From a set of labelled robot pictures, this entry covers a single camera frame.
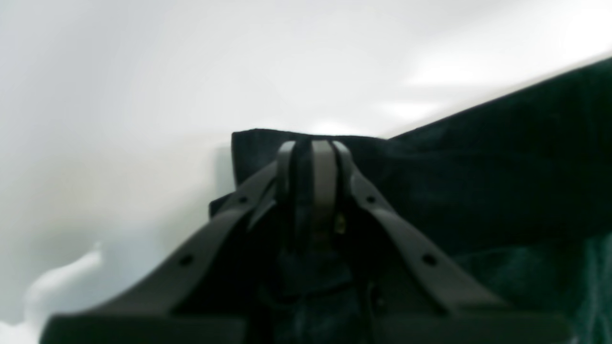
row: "white wall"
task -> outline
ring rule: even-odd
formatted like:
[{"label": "white wall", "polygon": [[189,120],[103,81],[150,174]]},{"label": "white wall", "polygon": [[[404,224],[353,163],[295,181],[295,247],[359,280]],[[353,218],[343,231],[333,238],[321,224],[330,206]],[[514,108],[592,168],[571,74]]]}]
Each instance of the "white wall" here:
[{"label": "white wall", "polygon": [[233,131],[400,133],[609,56],[611,17],[604,0],[4,0],[0,320],[96,241],[123,242],[123,285],[150,269],[231,190]]}]

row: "dark velvet fabric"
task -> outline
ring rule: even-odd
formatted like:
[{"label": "dark velvet fabric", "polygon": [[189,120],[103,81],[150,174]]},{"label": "dark velvet fabric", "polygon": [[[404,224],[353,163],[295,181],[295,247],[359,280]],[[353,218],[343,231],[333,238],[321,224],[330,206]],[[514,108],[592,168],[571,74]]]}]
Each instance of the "dark velvet fabric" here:
[{"label": "dark velvet fabric", "polygon": [[283,142],[313,139],[347,145],[396,211],[484,285],[565,313],[581,343],[612,343],[612,59],[389,140],[234,133],[236,182]]}]

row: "black fabric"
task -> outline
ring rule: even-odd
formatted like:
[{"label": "black fabric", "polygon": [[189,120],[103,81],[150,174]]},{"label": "black fabric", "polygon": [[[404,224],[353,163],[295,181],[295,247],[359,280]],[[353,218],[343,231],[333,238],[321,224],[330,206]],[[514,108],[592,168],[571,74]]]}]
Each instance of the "black fabric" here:
[{"label": "black fabric", "polygon": [[487,287],[564,312],[581,343],[612,343],[612,59],[389,140],[234,133],[236,181],[285,141],[325,138]]}]

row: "white surface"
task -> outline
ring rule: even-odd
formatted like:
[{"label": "white surface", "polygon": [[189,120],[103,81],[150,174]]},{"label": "white surface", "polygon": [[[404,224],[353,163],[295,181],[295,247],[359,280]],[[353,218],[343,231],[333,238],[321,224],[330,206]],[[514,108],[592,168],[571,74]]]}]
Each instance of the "white surface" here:
[{"label": "white surface", "polygon": [[[203,224],[232,189],[233,131],[387,137],[612,51],[604,0],[4,0],[0,11],[0,320],[23,321],[45,271],[83,255],[74,264],[94,271],[41,277],[33,327],[125,288]],[[25,342],[25,327],[3,325],[0,343]]]}]

